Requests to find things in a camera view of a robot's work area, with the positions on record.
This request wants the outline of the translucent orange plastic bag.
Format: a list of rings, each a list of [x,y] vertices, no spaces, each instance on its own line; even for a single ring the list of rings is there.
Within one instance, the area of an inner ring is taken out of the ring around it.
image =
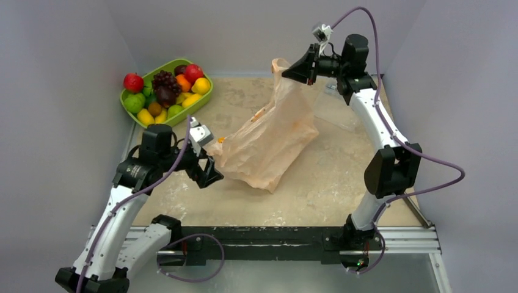
[[[236,132],[206,147],[224,176],[270,193],[319,134],[302,85],[282,77],[289,67],[287,60],[273,59],[274,86],[270,101]]]

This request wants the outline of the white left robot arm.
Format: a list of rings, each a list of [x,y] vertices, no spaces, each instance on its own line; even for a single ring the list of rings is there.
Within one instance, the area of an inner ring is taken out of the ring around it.
[[[145,129],[141,143],[118,165],[103,215],[82,253],[71,266],[58,270],[56,283],[68,292],[127,292],[137,271],[160,249],[178,248],[185,262],[188,249],[207,234],[186,236],[173,217],[156,216],[135,242],[124,242],[153,189],[173,172],[186,172],[200,188],[223,178],[204,149],[212,140],[209,128],[194,118],[188,120],[183,139],[168,125]]]

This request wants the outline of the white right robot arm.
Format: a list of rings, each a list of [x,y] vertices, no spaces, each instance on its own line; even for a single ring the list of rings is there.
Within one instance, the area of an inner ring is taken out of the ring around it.
[[[297,62],[282,73],[282,77],[312,85],[318,76],[334,78],[345,103],[360,118],[371,143],[374,156],[364,171],[367,188],[362,201],[346,220],[344,243],[358,248],[372,235],[379,216],[390,199],[403,194],[414,185],[420,165],[421,147],[398,138],[396,127],[386,116],[379,99],[379,88],[366,72],[368,40],[359,34],[347,36],[341,54],[324,55],[329,37],[316,33],[317,43],[309,46]]]

